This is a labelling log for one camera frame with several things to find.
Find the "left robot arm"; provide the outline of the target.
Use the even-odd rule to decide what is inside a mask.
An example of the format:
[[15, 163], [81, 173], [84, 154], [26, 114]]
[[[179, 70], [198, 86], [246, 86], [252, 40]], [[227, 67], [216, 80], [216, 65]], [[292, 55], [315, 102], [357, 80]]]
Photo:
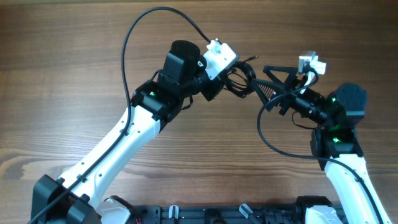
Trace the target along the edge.
[[57, 179], [47, 175], [34, 185], [32, 223], [136, 223], [134, 208], [104, 193], [125, 165], [185, 109], [184, 100], [202, 94], [212, 100], [238, 61], [226, 43], [212, 40], [205, 53], [176, 40], [163, 67], [133, 94], [118, 124], [79, 163]]

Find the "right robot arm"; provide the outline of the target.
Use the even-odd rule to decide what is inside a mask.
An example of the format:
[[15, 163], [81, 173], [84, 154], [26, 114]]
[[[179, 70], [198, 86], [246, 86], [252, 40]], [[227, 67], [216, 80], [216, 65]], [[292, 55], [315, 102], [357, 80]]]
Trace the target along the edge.
[[264, 67], [268, 80], [252, 77], [248, 83], [262, 101], [259, 114], [279, 106], [281, 115], [293, 109], [315, 122], [311, 155], [338, 195], [349, 223], [390, 223], [366, 167], [356, 125], [364, 118], [367, 93], [354, 83], [339, 86], [328, 96], [311, 89], [325, 73], [324, 63], [293, 67]]

